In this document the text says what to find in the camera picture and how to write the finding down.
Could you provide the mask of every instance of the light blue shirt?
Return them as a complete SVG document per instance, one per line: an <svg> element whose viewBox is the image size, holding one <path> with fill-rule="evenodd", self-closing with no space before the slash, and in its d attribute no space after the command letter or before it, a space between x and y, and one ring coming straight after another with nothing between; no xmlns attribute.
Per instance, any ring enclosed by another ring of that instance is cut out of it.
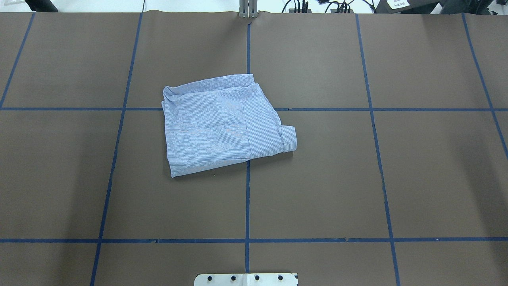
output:
<svg viewBox="0 0 508 286"><path fill-rule="evenodd" d="M296 150L295 128L281 125L252 74L165 87L163 96L171 177Z"/></svg>

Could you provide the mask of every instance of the garment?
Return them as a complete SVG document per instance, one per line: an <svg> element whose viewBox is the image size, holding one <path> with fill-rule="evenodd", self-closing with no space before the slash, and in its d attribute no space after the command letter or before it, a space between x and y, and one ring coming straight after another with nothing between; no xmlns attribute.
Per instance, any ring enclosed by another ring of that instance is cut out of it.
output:
<svg viewBox="0 0 508 286"><path fill-rule="evenodd" d="M252 74L165 87L162 108L171 177L296 150L296 132Z"/></svg>

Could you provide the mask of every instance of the folded shirt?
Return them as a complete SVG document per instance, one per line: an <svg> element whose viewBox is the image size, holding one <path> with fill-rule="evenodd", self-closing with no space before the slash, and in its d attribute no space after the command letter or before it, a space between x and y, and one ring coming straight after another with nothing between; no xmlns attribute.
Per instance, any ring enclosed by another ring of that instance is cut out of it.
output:
<svg viewBox="0 0 508 286"><path fill-rule="evenodd" d="M173 178L296 150L295 128L281 125L252 74L165 87L163 96Z"/></svg>

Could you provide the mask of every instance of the white floor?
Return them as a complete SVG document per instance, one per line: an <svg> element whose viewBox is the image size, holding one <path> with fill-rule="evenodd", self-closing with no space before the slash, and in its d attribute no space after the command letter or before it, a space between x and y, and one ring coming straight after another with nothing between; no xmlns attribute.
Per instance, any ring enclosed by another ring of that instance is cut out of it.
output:
<svg viewBox="0 0 508 286"><path fill-rule="evenodd" d="M143 0L52 0L60 12L141 12ZM258 0L258 9L272 13L280 13L285 0ZM324 13L328 4L319 5L318 1L310 0L309 8L313 13ZM165 12L222 12L238 11L239 0L146 0L145 9ZM362 0L354 0L351 8L355 13L372 13L369 6ZM498 5L495 0L489 6L491 11L506 15L508 8ZM30 12L23 0L0 0L0 12Z"/></svg>

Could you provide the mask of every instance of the gray metal bracket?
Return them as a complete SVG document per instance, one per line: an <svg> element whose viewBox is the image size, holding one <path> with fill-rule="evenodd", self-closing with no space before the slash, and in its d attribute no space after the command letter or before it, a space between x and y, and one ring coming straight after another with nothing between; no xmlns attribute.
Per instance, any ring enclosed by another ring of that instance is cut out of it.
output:
<svg viewBox="0 0 508 286"><path fill-rule="evenodd" d="M257 18L258 0L240 0L240 18Z"/></svg>

